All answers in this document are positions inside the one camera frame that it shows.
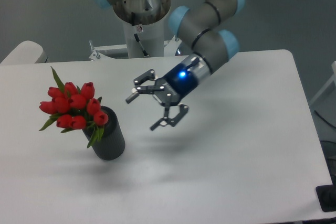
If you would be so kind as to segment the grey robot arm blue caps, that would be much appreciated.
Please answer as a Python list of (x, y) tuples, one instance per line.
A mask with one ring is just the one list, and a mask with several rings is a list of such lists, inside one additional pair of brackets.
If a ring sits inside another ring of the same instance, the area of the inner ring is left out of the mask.
[(171, 10), (171, 0), (94, 0), (101, 8), (112, 7), (122, 21), (129, 58), (159, 57), (176, 53), (177, 47), (165, 44), (163, 21), (190, 47), (192, 53), (162, 77), (148, 70), (134, 79), (127, 98), (132, 102), (150, 94), (164, 107), (164, 115), (151, 126), (176, 126), (188, 112), (182, 99), (239, 52), (236, 37), (227, 30), (214, 31), (226, 19), (238, 14), (245, 0), (205, 0), (196, 10), (180, 6)]

